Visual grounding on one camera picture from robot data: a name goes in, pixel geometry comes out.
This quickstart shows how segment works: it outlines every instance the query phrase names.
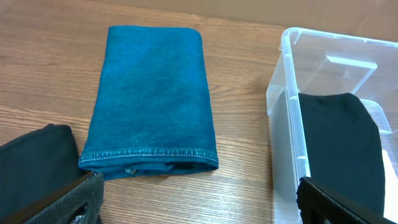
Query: clothing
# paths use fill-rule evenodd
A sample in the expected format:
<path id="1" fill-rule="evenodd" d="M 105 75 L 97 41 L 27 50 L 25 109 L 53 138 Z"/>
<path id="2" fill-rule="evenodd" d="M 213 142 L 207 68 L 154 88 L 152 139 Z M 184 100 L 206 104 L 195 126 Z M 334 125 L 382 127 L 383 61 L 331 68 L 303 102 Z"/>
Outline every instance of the clothing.
<path id="1" fill-rule="evenodd" d="M 379 129 L 362 102 L 350 93 L 299 99 L 312 178 L 383 216 Z"/>
<path id="2" fill-rule="evenodd" d="M 0 146 L 0 218 L 84 175 L 66 125 L 49 124 Z"/>
<path id="3" fill-rule="evenodd" d="M 105 179 L 218 168 L 200 34 L 109 28 L 82 169 Z"/>

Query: wood grain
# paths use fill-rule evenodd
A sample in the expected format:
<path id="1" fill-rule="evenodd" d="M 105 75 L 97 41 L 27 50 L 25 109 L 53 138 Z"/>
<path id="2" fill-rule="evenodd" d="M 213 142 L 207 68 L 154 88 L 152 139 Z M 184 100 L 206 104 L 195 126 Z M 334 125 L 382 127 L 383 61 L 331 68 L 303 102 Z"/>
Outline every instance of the wood grain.
<path id="1" fill-rule="evenodd" d="M 284 27 L 84 0 L 2 6 L 0 144 L 47 123 L 67 124 L 81 151 L 108 27 L 192 27 L 203 38 L 220 168 L 108 181 L 103 223 L 273 222 L 265 94 Z"/>

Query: brown wall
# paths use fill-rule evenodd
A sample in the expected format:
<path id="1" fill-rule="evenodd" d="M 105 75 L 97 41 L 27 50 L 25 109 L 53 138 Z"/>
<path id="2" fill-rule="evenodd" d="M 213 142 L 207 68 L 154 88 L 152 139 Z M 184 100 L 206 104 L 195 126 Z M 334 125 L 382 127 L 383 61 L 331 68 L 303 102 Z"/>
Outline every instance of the brown wall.
<path id="1" fill-rule="evenodd" d="M 94 0 L 398 41 L 398 0 Z"/>

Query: folded blue cloth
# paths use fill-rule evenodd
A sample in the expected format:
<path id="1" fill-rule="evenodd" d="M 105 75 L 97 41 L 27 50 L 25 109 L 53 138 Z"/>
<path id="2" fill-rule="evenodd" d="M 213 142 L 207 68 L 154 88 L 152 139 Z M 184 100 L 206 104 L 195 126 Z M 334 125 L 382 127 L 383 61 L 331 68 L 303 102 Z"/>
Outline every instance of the folded blue cloth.
<path id="1" fill-rule="evenodd" d="M 79 167 L 106 180 L 218 168 L 200 34 L 193 29 L 109 28 Z"/>

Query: transparent box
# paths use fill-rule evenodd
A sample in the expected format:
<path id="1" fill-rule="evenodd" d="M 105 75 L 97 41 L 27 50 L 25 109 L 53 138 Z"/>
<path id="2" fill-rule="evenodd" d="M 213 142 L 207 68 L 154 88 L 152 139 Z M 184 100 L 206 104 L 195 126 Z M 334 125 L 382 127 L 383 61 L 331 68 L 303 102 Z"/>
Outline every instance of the transparent box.
<path id="1" fill-rule="evenodd" d="M 384 217 L 398 223 L 398 43 L 293 27 L 267 89 L 275 222 L 301 223 L 299 179 L 311 176 L 298 93 L 352 93 L 379 127 L 386 174 Z"/>

